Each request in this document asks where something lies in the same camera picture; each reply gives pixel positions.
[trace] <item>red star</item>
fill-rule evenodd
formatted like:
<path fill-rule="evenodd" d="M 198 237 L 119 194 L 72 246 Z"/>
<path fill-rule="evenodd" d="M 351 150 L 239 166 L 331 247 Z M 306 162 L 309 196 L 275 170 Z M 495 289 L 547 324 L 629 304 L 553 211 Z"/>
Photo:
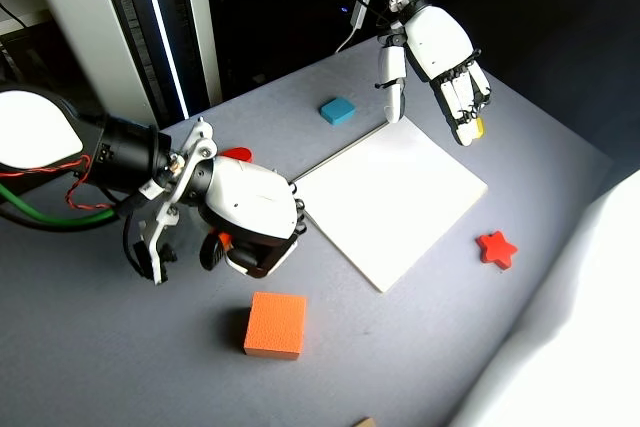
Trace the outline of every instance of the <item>red star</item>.
<path fill-rule="evenodd" d="M 518 249 L 515 245 L 511 245 L 499 230 L 491 235 L 481 235 L 476 239 L 478 245 L 482 248 L 482 261 L 485 263 L 493 262 L 502 270 L 511 267 L 511 256 Z"/>

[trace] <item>robotic arm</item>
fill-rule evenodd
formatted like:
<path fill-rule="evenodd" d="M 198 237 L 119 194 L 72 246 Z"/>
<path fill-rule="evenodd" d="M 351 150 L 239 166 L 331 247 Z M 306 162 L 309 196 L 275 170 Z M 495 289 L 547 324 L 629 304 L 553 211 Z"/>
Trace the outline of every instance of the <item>robotic arm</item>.
<path fill-rule="evenodd" d="M 395 16 L 379 37 L 380 83 L 386 95 L 385 116 L 397 122 L 404 115 L 405 55 L 418 77 L 428 82 L 455 139 L 468 146 L 484 133 L 480 110 L 489 103 L 491 88 L 464 29 L 431 0 L 389 0 Z M 366 6 L 356 6 L 361 19 Z"/>
<path fill-rule="evenodd" d="M 166 262 L 176 260 L 160 238 L 178 223 L 178 204 L 196 207 L 212 228 L 200 256 L 207 269 L 224 257 L 243 274 L 265 277 L 306 230 L 295 186 L 263 167 L 218 156 L 213 128 L 202 118 L 174 151 L 171 138 L 154 127 L 82 116 L 39 89 L 0 89 L 1 171 L 55 167 L 80 155 L 92 159 L 88 171 L 79 171 L 86 183 L 127 194 L 113 206 L 117 216 L 157 199 L 159 207 L 141 223 L 141 240 L 134 245 L 140 275 L 156 284 L 167 279 Z"/>

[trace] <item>orange cube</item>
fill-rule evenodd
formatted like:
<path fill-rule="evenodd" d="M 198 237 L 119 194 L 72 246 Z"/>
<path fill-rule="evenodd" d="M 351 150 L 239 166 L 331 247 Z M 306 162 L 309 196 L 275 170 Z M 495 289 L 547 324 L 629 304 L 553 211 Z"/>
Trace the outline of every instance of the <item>orange cube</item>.
<path fill-rule="evenodd" d="M 244 340 L 247 355 L 296 360 L 302 352 L 307 299 L 256 292 Z"/>

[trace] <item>white light strip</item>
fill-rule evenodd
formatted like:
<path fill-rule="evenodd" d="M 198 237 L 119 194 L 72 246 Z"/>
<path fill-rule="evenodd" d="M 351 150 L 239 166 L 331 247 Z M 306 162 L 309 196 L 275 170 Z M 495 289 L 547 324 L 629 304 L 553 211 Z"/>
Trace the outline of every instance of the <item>white light strip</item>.
<path fill-rule="evenodd" d="M 180 101 L 180 107 L 182 107 L 182 114 L 185 119 L 189 118 L 189 111 L 187 110 L 187 104 L 184 101 L 184 95 L 182 95 L 182 86 L 180 85 L 180 79 L 178 78 L 178 71 L 176 70 L 176 64 L 173 61 L 173 54 L 171 53 L 171 46 L 169 45 L 169 38 L 167 37 L 167 31 L 164 28 L 164 20 L 162 20 L 162 12 L 160 12 L 160 4 L 158 0 L 151 0 L 153 5 L 153 11 L 158 19 L 158 28 L 160 29 L 160 37 L 162 38 L 162 45 L 164 46 L 165 54 L 167 54 L 167 60 L 169 61 L 169 70 L 171 70 L 171 76 L 173 77 L 173 83 L 176 86 L 176 92 L 178 94 L 178 100 Z"/>

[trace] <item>tabletop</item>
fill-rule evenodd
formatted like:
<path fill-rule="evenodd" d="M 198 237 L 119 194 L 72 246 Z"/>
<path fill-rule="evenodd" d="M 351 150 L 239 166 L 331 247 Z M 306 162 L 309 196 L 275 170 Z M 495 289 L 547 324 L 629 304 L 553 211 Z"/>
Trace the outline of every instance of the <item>tabletop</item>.
<path fill-rule="evenodd" d="M 370 40 L 204 113 L 220 149 L 295 178 L 384 122 Z M 488 192 L 386 294 L 309 222 L 272 276 L 199 266 L 204 233 L 186 208 L 166 238 L 169 281 L 140 279 L 120 225 L 49 234 L 0 222 L 0 424 L 113 426 L 440 425 L 470 388 L 559 253 L 610 161 L 490 77 L 486 135 L 458 146 L 411 73 L 406 115 Z M 318 108 L 357 108 L 333 127 Z M 170 129 L 179 144 L 195 119 Z M 69 179 L 26 195 L 64 212 Z M 87 199 L 98 199 L 96 192 Z M 474 239 L 502 230 L 512 269 L 482 264 Z M 307 297 L 297 361 L 242 352 L 255 291 Z"/>

